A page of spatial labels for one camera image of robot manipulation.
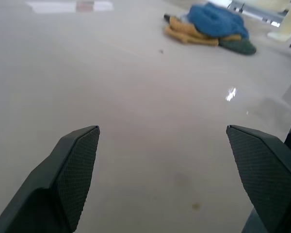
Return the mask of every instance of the yellow cloth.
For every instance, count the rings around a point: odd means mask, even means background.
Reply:
[[[167,34],[180,40],[184,44],[194,43],[194,44],[203,44],[203,45],[209,45],[209,46],[219,45],[218,38],[211,38],[205,34],[202,34],[198,30],[196,30],[193,24],[182,23],[174,16],[170,17],[169,26],[166,27],[165,31]],[[241,36],[230,35],[221,39],[225,41],[241,40]]]

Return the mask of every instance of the textured black surface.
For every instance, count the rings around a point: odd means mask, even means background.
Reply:
[[[76,141],[54,184],[73,232],[77,228],[91,185],[98,135],[99,131],[94,130]]]
[[[99,127],[63,136],[0,215],[0,233],[71,233],[86,200]]]
[[[291,173],[261,139],[231,127],[226,133],[251,202],[267,230],[276,232],[291,208]]]
[[[257,211],[253,208],[242,233],[268,233]]]

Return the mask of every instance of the floor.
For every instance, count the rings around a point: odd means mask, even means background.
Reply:
[[[182,45],[162,16],[184,14],[188,0],[53,14],[32,2],[0,0],[0,213],[61,136],[99,125],[76,232],[241,232],[252,204],[226,126],[285,139],[289,42],[270,41],[275,27],[248,17],[254,56]]]

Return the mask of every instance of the blue cloth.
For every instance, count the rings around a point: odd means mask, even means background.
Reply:
[[[211,3],[193,5],[187,16],[198,31],[211,37],[240,34],[242,38],[249,38],[243,19],[239,15]]]

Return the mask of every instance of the pile of clothes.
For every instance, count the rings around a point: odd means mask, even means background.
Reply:
[[[257,51],[249,40],[243,19],[212,3],[193,5],[188,15],[180,18],[169,15],[164,18],[169,23],[166,33],[182,43],[221,46],[245,55]]]

